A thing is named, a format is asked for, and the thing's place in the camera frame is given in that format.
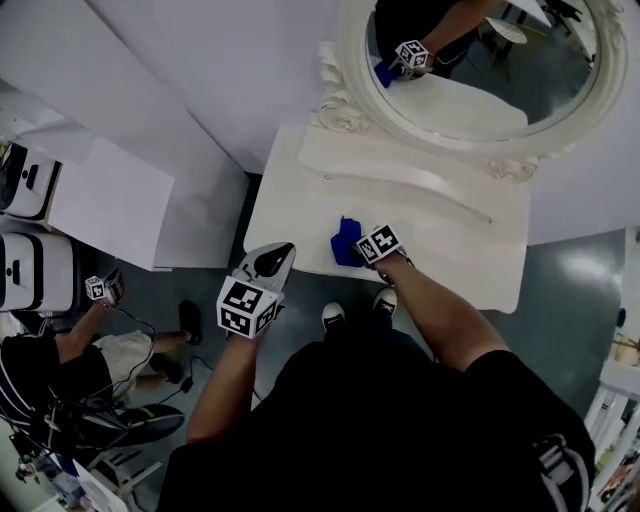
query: beige shorts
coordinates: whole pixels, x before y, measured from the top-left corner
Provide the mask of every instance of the beige shorts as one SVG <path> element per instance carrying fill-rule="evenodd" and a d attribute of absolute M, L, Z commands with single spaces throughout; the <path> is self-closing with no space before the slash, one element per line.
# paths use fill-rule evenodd
<path fill-rule="evenodd" d="M 93 345 L 100 349 L 107 363 L 116 398 L 135 387 L 136 377 L 153 355 L 153 342 L 141 331 L 105 336 Z"/>

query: mirror frame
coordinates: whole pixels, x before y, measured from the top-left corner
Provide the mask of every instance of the mirror frame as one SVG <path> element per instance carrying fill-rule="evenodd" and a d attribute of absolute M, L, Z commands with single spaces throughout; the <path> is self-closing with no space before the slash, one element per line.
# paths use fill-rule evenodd
<path fill-rule="evenodd" d="M 612 0 L 585 0 L 585 3 L 591 10 L 598 38 L 591 89 L 575 110 L 550 126 L 545 127 L 549 123 L 541 121 L 542 129 L 534 133 L 505 140 L 467 141 L 426 130 L 399 114 L 384 99 L 369 70 L 367 25 L 376 0 L 342 1 L 337 69 L 330 80 L 325 80 L 330 82 L 333 95 L 349 98 L 351 110 L 361 110 L 361 116 L 364 114 L 371 124 L 403 142 L 429 153 L 471 162 L 497 179 L 524 182 L 543 160 L 569 152 L 575 141 L 600 123 L 624 83 L 627 42 L 619 20 L 622 9 Z M 360 122 L 357 129 L 349 131 L 362 132 L 368 124 Z"/>

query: blue cloth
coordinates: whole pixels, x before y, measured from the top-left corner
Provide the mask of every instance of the blue cloth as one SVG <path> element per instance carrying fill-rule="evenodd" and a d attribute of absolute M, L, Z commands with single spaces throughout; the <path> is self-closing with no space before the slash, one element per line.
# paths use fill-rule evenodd
<path fill-rule="evenodd" d="M 357 220 L 340 219 L 340 231 L 331 238 L 333 257 L 338 265 L 344 267 L 363 267 L 362 255 L 353 248 L 354 244 L 362 238 L 362 227 Z"/>
<path fill-rule="evenodd" d="M 385 89 L 388 89 L 391 85 L 391 82 L 393 82 L 400 76 L 401 67 L 398 65 L 390 69 L 391 64 L 392 62 L 383 60 L 382 62 L 380 62 L 380 64 L 373 68 L 376 76 L 378 77 L 378 80 L 380 80 L 382 87 L 384 87 Z"/>

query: oval mirror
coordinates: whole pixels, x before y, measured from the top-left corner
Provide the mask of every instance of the oval mirror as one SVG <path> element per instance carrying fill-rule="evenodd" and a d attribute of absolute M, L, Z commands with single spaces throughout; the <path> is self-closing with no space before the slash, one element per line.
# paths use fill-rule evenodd
<path fill-rule="evenodd" d="M 398 59 L 408 41 L 429 52 L 424 66 Z M 378 0 L 366 33 L 385 101 L 420 128 L 468 141 L 510 140 L 567 117 L 593 85 L 598 51 L 584 0 Z"/>

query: white box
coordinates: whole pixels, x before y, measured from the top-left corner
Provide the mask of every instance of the white box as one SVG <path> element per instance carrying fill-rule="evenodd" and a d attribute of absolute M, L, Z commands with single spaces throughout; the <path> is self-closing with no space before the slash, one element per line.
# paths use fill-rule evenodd
<path fill-rule="evenodd" d="M 216 302 L 218 325 L 246 338 L 255 338 L 275 318 L 280 297 L 228 276 Z"/>

